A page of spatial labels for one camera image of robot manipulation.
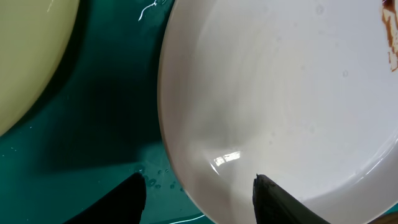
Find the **yellow bowl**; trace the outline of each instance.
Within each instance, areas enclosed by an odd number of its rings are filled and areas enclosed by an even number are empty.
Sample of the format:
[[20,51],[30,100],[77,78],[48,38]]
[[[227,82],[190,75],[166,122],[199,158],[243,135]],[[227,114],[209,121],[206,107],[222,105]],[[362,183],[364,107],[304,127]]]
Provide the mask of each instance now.
[[34,104],[57,68],[79,0],[0,0],[0,136]]

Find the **black object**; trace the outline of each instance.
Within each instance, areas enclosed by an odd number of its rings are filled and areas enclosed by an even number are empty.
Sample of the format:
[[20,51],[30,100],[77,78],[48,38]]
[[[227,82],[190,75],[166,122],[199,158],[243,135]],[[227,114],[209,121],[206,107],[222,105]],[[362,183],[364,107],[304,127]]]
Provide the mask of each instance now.
[[254,179],[253,205],[257,224],[328,223],[265,175]]
[[145,207],[145,179],[135,173],[94,205],[67,221],[76,223],[132,223],[138,224]]

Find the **food residue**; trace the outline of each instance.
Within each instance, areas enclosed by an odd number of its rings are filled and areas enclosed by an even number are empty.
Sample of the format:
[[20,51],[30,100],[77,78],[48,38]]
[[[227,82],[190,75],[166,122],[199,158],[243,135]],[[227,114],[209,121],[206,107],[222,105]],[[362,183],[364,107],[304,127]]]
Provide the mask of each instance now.
[[398,18],[395,0],[382,0],[382,21],[386,26],[391,71],[398,69]]

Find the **white plate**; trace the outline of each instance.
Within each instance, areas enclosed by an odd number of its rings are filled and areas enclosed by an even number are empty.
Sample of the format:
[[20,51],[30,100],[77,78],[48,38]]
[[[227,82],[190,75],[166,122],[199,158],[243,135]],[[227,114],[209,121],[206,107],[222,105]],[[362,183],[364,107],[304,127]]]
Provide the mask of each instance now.
[[173,165],[218,223],[255,223],[268,175],[331,223],[398,200],[398,73],[382,1],[177,0],[159,114]]
[[0,0],[0,136],[49,82],[75,23],[79,0]]

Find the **brown stain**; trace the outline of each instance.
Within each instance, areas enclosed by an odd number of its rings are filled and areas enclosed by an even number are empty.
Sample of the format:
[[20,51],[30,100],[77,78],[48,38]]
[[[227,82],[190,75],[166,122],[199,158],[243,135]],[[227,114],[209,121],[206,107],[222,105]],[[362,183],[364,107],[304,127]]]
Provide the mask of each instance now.
[[[398,26],[397,11],[395,8],[395,0],[382,0],[382,4],[383,4],[383,11],[387,10],[393,14],[393,16],[386,18],[384,16],[384,12],[382,12],[382,21],[387,30],[387,39],[388,39],[389,47],[391,48],[391,51],[396,55],[396,58],[398,58],[398,49],[396,49],[396,47],[394,46],[394,34],[393,34],[392,27],[391,27],[391,25],[392,25],[391,18],[392,17],[394,17],[396,26]],[[390,52],[388,52],[388,56],[389,56],[389,63],[391,64],[391,53]],[[395,68],[391,67],[391,70],[393,72],[397,69],[398,69],[398,67],[395,67]]]

